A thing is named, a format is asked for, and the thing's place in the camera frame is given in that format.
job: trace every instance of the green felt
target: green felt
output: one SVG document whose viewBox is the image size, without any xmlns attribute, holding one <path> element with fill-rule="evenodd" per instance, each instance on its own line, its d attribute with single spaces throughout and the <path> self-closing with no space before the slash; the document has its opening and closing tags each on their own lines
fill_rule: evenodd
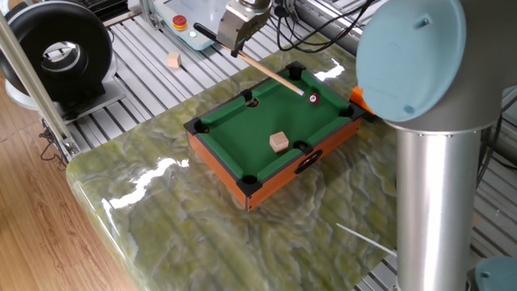
<svg viewBox="0 0 517 291">
<path fill-rule="evenodd" d="M 278 170 L 283 165 L 288 163 L 290 160 L 295 158 L 298 154 L 301 154 L 301 150 L 299 149 L 290 149 L 287 153 L 282 154 L 280 158 L 277 158 L 275 161 L 267 165 L 267 167 L 263 168 L 257 174 L 258 181 L 262 181 L 263 179 L 274 173 L 276 170 Z"/>
<path fill-rule="evenodd" d="M 228 152 L 221 147 L 221 145 L 213 139 L 207 133 L 200 133 L 200 136 L 204 139 L 204 141 L 208 144 L 208 147 L 211 148 L 214 152 L 219 155 L 223 161 L 225 161 L 226 166 L 239 178 L 242 178 L 243 172 L 242 168 L 240 168 L 239 164 L 236 163 L 232 157 L 228 154 Z"/>
<path fill-rule="evenodd" d="M 348 121 L 338 116 L 347 109 L 347 102 L 310 74 L 303 72 L 302 79 L 292 83 L 305 96 L 269 80 L 253 89 L 253 96 L 259 101 L 257 107 L 248 108 L 241 97 L 201 120 L 210 131 L 200 137 L 239 179 L 246 175 L 258 180 L 268 177 L 296 156 L 291 151 L 295 141 L 313 145 Z M 309 102 L 312 93 L 320 96 L 317 104 Z M 281 131 L 289 140 L 289 150 L 275 154 L 269 137 Z"/>
<path fill-rule="evenodd" d="M 348 117 L 338 117 L 335 120 L 332 120 L 329 124 L 322 127 L 320 130 L 315 132 L 312 136 L 309 137 L 308 144 L 313 145 L 320 141 L 323 137 L 325 137 L 327 134 L 333 132 L 339 125 L 343 124 L 343 122 L 346 122 L 348 120 Z"/>
</svg>

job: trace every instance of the red button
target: red button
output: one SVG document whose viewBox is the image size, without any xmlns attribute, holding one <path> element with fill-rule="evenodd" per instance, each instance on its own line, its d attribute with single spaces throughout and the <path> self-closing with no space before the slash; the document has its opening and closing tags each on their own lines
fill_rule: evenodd
<svg viewBox="0 0 517 291">
<path fill-rule="evenodd" d="M 187 18 L 185 18 L 185 16 L 183 16 L 183 15 L 176 15 L 172 19 L 172 23 L 176 24 L 177 26 L 183 26 L 183 25 L 185 25 L 185 23 L 187 23 Z"/>
</svg>

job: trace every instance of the wooden floor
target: wooden floor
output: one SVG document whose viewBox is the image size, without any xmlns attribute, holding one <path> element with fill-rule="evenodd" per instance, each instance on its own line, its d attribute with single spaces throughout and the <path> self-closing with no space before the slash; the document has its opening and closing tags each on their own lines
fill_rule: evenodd
<svg viewBox="0 0 517 291">
<path fill-rule="evenodd" d="M 133 290 L 74 199 L 36 112 L 0 76 L 0 291 Z M 57 151 L 52 147 L 46 156 Z"/>
</svg>

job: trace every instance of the light blue robot joint cap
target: light blue robot joint cap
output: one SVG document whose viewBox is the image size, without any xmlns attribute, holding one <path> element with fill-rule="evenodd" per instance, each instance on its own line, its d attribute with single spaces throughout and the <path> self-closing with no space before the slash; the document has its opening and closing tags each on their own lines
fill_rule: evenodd
<svg viewBox="0 0 517 291">
<path fill-rule="evenodd" d="M 476 267 L 479 291 L 516 291 L 517 259 L 494 257 L 482 260 Z"/>
<path fill-rule="evenodd" d="M 357 79 L 379 117 L 402 122 L 435 106 L 456 77 L 466 41 L 458 0 L 390 0 L 359 41 Z"/>
</svg>

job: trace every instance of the white wire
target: white wire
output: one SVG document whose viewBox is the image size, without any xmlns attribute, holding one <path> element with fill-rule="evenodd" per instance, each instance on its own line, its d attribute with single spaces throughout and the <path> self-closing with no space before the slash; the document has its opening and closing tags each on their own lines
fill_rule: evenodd
<svg viewBox="0 0 517 291">
<path fill-rule="evenodd" d="M 396 251 L 392 251 L 392 250 L 388 249 L 387 247 L 384 247 L 384 246 L 380 245 L 378 242 L 374 242 L 374 241 L 372 241 L 370 238 L 367 238 L 367 237 L 365 237 L 364 235 L 359 234 L 359 233 L 355 232 L 354 230 L 349 229 L 348 227 L 342 226 L 342 225 L 340 225 L 339 223 L 336 223 L 336 225 L 337 225 L 337 226 L 339 226 L 339 227 L 341 227 L 342 229 L 344 229 L 344 230 L 348 231 L 349 233 L 351 233 L 351 234 L 355 235 L 356 237 L 358 237 L 358 238 L 362 238 L 362 239 L 363 239 L 363 240 L 365 240 L 366 242 L 371 243 L 372 245 L 374 245 L 374 246 L 376 246 L 376 247 L 380 248 L 382 251 L 385 251 L 385 252 L 387 252 L 388 254 L 390 254 L 390 255 L 394 256 L 395 258 L 397 258 L 397 252 L 396 252 Z"/>
</svg>

